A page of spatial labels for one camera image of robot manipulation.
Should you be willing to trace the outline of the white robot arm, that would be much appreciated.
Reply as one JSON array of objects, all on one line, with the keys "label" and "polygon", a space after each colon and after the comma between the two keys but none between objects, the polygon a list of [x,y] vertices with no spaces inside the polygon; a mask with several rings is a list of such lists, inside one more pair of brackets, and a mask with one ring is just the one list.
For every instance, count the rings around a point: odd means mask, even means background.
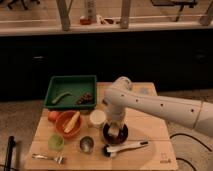
[{"label": "white robot arm", "polygon": [[132,88],[128,77],[119,77],[105,89],[105,111],[110,121],[121,122],[125,109],[131,108],[213,138],[213,103],[136,93]]}]

